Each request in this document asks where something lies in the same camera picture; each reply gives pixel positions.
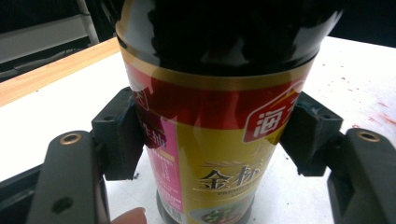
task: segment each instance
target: bottle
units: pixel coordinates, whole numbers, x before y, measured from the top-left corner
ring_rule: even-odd
[[[166,223],[248,221],[320,42],[345,4],[124,2],[116,31]]]

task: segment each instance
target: red stain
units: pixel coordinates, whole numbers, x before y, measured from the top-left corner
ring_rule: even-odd
[[[382,105],[384,107],[388,107],[386,104],[382,103],[382,102],[378,102],[379,105]]]
[[[396,120],[392,119],[390,116],[388,116],[387,114],[383,114],[382,118],[384,120],[386,120],[387,122],[389,122],[390,124],[396,125]]]
[[[370,121],[372,121],[372,122],[376,122],[376,123],[378,123],[378,121],[376,121],[375,119],[373,119],[372,117],[369,117],[369,120]]]

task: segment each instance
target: pink label section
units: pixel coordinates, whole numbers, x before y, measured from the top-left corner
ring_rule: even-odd
[[[182,213],[176,125],[163,119],[161,124],[166,142],[157,149],[148,149],[148,156],[161,198]]]

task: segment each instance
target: bottle label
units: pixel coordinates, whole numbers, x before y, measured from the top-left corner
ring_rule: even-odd
[[[163,207],[235,223],[252,203],[313,63],[254,77],[179,73],[121,49]]]

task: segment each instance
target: screw hole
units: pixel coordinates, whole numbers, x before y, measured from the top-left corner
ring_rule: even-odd
[[[113,116],[107,116],[107,117],[104,117],[103,119],[105,121],[111,121],[111,120],[114,120],[114,117]]]
[[[358,137],[369,142],[379,142],[379,137],[374,133],[358,132]]]
[[[73,206],[73,199],[64,197],[52,205],[52,212],[59,215]]]
[[[71,144],[75,144],[76,142],[78,142],[81,138],[82,138],[82,135],[79,133],[70,133],[70,134],[64,136],[63,138],[61,138],[60,143],[62,145],[71,145]]]

